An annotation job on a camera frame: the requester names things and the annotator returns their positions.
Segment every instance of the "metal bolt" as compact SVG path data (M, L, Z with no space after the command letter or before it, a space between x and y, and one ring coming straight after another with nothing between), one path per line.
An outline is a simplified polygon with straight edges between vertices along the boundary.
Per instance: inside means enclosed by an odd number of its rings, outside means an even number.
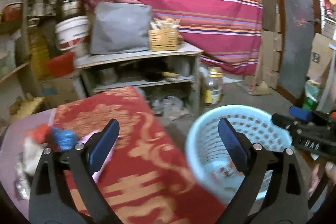
M82 150L84 148L84 143L77 143L76 145L75 145L75 149L76 150Z
M292 149L290 149L290 148L286 148L286 153L287 153L288 155L292 155L294 152L293 152Z
M46 155L48 155L50 152L51 152L51 149L49 147L43 150L43 153Z
M255 150L261 150L263 147L262 147L262 145L260 143L255 143L255 144L253 144L253 148Z

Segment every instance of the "laundry basket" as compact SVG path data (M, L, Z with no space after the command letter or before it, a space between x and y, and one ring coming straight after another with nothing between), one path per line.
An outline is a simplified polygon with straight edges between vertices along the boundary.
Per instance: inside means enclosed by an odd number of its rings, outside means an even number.
M200 116L189 130L186 158L196 180L223 204L228 204L240 187L244 175L230 159L218 134L218 122L227 118L237 132L244 133L251 143L258 142L265 149L282 152L291 147L286 130L272 124L271 115L258 108L228 105L215 108ZM267 171L256 200L262 200L272 171Z

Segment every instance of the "red tablecloth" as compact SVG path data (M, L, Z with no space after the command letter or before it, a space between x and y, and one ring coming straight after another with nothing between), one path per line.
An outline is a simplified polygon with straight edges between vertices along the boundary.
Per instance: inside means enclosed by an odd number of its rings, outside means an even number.
M82 137L112 118L120 123L119 139L98 187L123 223L215 223L223 206L196 184L184 155L133 87L59 106L54 125ZM71 176L68 183L77 208L87 213Z

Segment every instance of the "red plastic container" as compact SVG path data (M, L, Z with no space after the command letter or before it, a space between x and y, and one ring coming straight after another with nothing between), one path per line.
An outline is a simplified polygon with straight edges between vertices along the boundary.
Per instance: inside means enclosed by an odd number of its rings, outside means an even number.
M55 78L70 74L74 71L74 52L66 52L63 55L50 59L48 68Z

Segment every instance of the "metal pot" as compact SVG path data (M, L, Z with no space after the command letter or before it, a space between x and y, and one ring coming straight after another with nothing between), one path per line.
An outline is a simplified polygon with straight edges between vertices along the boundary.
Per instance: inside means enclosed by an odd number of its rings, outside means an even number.
M83 0L58 0L58 21L85 15Z

